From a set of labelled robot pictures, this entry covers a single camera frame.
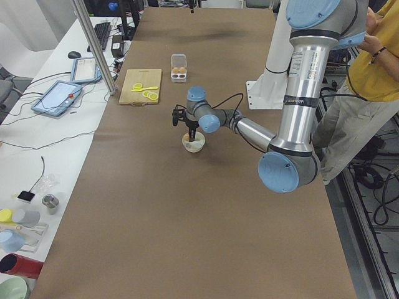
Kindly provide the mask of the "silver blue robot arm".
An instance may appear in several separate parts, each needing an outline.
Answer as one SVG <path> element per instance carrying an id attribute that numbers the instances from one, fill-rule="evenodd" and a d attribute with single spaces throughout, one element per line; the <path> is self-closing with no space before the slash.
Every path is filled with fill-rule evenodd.
<path id="1" fill-rule="evenodd" d="M 239 134 L 262 151 L 258 174 L 274 192 L 311 183 L 320 163 L 310 135 L 329 52 L 363 41 L 367 9 L 367 1 L 281 2 L 264 73 L 248 87 L 259 107 L 273 103 L 281 110 L 277 133 L 238 110 L 213 108 L 202 87 L 188 90 L 186 107 L 173 111 L 173 123 L 184 122 L 190 140 L 197 128 L 214 133 L 225 126 Z"/>

